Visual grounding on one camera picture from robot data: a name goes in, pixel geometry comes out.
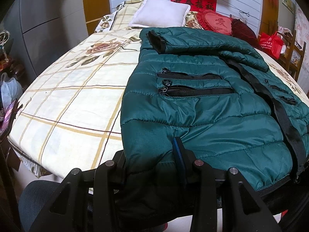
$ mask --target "wooden door frame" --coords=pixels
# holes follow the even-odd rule
[[[111,13],[110,0],[83,0],[88,35],[91,35],[102,16]]]
[[[263,0],[262,16],[258,39],[262,32],[272,35],[278,29],[279,7],[274,6],[269,0]]]

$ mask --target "red decorative banner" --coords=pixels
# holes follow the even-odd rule
[[[210,9],[212,11],[216,11],[217,7],[217,0],[171,0],[171,1],[191,5],[190,11],[199,11],[200,9]]]

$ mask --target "floral bedsheet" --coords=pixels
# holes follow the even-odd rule
[[[128,23],[142,1],[126,1],[113,15],[105,16],[96,33],[50,65],[22,95],[23,108],[8,139],[37,177],[49,171],[64,178],[75,167],[93,169],[123,149],[121,100],[141,46],[141,29],[129,28]],[[187,15],[186,26],[201,28],[195,12]],[[258,52],[309,106],[292,77]]]

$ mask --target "red plastic bag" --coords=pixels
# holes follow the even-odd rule
[[[279,58],[283,44],[282,39],[277,36],[277,32],[271,36],[265,34],[264,32],[261,35],[260,46],[266,54],[275,59]]]

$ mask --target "curtain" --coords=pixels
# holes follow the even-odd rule
[[[298,4],[296,4],[295,12],[295,30],[298,43],[302,47],[304,42],[307,43],[304,60],[297,80],[299,86],[307,94],[309,91],[309,21]]]

